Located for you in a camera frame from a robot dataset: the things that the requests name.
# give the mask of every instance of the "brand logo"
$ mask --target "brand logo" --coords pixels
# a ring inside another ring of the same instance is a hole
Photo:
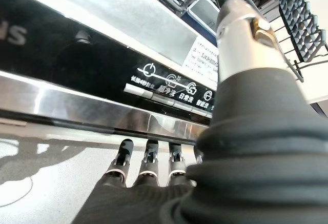
[[[23,27],[0,21],[0,42],[7,41],[13,45],[23,46],[26,43],[26,33],[27,30]]]

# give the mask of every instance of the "wire rack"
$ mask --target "wire rack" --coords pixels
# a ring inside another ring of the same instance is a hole
[[[178,16],[182,16],[188,6],[196,0],[159,1]],[[226,0],[211,1],[220,8]],[[328,60],[318,60],[328,55],[328,45],[325,42],[325,30],[319,29],[318,18],[311,14],[309,2],[305,0],[246,1],[272,24],[281,51],[284,53],[285,62],[297,80],[304,82],[302,69],[328,62]]]

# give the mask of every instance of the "robotic arm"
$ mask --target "robotic arm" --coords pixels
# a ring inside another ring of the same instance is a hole
[[[269,23],[244,1],[229,0],[217,41],[215,109],[197,141],[203,163],[187,169],[197,186],[164,206],[162,219],[327,223],[328,121],[305,102]]]

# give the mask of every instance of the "button icon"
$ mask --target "button icon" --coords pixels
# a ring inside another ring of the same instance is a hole
[[[146,77],[151,77],[153,76],[153,74],[156,72],[156,68],[155,65],[153,63],[151,64],[146,64],[142,70],[142,73],[146,76]]]
[[[191,82],[187,85],[187,88],[186,88],[186,91],[191,94],[191,95],[194,95],[196,92],[197,92],[197,89],[196,89],[196,83],[194,82]]]
[[[168,85],[171,88],[175,88],[176,84],[174,82],[176,82],[176,75],[175,74],[169,74],[166,77],[167,80],[165,80],[166,85]]]
[[[181,80],[181,76],[178,75],[176,76],[175,74],[169,74],[166,77],[165,83],[167,86],[171,87],[171,88],[175,88],[177,83]]]
[[[213,96],[213,92],[212,91],[207,91],[205,94],[204,94],[204,99],[206,101],[209,101]]]

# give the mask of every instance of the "white label sticker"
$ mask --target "white label sticker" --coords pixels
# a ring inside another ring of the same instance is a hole
[[[182,67],[217,86],[218,49],[203,37],[197,37]]]

